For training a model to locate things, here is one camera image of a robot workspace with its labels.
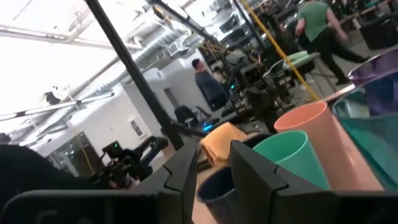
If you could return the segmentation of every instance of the teal container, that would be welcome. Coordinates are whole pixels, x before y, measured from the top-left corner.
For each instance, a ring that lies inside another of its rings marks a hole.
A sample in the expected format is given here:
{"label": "teal container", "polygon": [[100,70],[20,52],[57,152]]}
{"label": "teal container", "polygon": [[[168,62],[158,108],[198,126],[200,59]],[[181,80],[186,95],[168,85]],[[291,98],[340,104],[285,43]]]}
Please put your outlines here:
{"label": "teal container", "polygon": [[306,132],[287,131],[276,134],[263,140],[253,149],[293,174],[323,189],[330,189],[323,167]]}

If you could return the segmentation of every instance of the purple bowl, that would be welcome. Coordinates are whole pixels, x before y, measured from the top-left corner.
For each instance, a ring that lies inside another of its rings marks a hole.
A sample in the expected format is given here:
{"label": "purple bowl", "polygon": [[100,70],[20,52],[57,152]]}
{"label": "purple bowl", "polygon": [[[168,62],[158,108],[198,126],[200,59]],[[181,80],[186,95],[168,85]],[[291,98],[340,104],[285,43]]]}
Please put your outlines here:
{"label": "purple bowl", "polygon": [[398,48],[377,55],[348,74],[355,86],[360,86],[378,77],[398,72]]}

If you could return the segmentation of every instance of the floor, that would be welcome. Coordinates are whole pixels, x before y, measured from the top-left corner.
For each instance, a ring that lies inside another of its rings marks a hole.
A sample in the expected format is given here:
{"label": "floor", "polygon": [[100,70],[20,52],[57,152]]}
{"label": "floor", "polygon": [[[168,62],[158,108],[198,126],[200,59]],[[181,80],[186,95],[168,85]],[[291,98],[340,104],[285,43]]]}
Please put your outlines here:
{"label": "floor", "polygon": [[[352,43],[350,44],[350,46],[351,46],[350,49],[355,51],[358,54],[361,54],[364,56],[368,56],[368,55],[375,56],[377,54],[381,54],[381,53],[389,50],[389,49],[384,49],[384,50],[377,50],[377,51],[371,52],[366,47],[366,44],[364,43],[361,36],[358,35],[358,33],[351,34],[351,37],[352,37],[351,38]],[[336,59],[337,64],[341,66],[341,68],[343,69],[343,71],[346,74],[348,74],[356,66],[355,64],[346,62],[340,58],[335,58],[335,59]],[[319,61],[317,63],[321,66],[321,68],[324,72],[327,72],[330,74],[328,69],[322,64],[321,61]],[[312,84],[311,87],[313,88],[314,92],[320,98],[324,98],[333,93],[333,90],[331,89],[331,87],[328,85],[328,83],[326,82],[326,80],[323,77],[313,76],[313,79],[317,82],[317,84]],[[346,86],[338,86],[337,89],[340,90],[344,87],[346,87]],[[307,91],[303,91],[300,88],[296,88],[294,90],[294,92],[298,96],[297,97],[298,100],[304,100],[304,99],[310,97],[310,94]],[[347,134],[343,131],[343,129],[341,128],[341,126],[339,124],[338,124],[338,126],[340,127],[341,137],[344,139],[346,150],[349,151],[349,153],[352,155],[352,161],[355,164],[358,173],[362,174],[362,173],[370,172],[368,166],[365,164],[362,157],[359,155],[359,152],[356,150],[356,148],[354,147],[353,143],[351,142],[351,140],[349,139]],[[153,163],[154,168],[160,167],[167,160],[167,158],[169,158],[174,152],[174,150],[172,150],[171,146],[168,147],[168,149],[166,151],[167,151],[167,153],[165,153],[165,157],[154,161],[154,163]],[[214,173],[213,169],[209,169],[209,170],[199,173],[198,177],[197,177],[197,188],[212,173]],[[364,188],[364,190],[365,189],[367,189],[367,190],[382,190],[381,186],[379,185],[378,181],[374,178],[374,176],[361,175],[361,181],[363,182],[364,186],[366,186]],[[198,202],[196,200],[196,198],[195,198],[195,202],[193,205],[192,220],[195,224],[217,224],[217,222],[214,220],[214,218],[209,213],[206,206],[204,204]]]}

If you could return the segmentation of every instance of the orange towel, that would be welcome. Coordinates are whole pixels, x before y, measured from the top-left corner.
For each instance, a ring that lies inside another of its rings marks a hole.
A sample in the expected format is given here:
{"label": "orange towel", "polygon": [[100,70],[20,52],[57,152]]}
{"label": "orange towel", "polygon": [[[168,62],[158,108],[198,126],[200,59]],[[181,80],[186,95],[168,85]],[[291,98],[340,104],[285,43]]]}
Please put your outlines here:
{"label": "orange towel", "polygon": [[225,123],[212,130],[200,141],[200,144],[209,163],[213,167],[223,167],[228,165],[231,141],[243,141],[247,138],[246,133],[231,123]]}

